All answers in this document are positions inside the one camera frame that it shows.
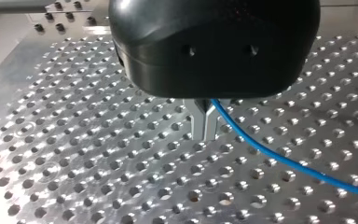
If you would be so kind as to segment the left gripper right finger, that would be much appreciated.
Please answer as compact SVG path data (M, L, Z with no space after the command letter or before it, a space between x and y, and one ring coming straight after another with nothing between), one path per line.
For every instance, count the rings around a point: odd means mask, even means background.
M204 140L213 141L215 139L218 126L218 117L220 113L213 105L211 100L204 101L205 122L204 122Z

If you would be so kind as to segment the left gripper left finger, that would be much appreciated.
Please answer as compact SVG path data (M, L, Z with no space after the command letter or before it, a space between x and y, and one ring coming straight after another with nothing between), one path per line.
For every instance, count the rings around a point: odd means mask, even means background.
M196 99L184 99L183 104L191 116L191 134L193 140L202 140L204 137L205 110Z

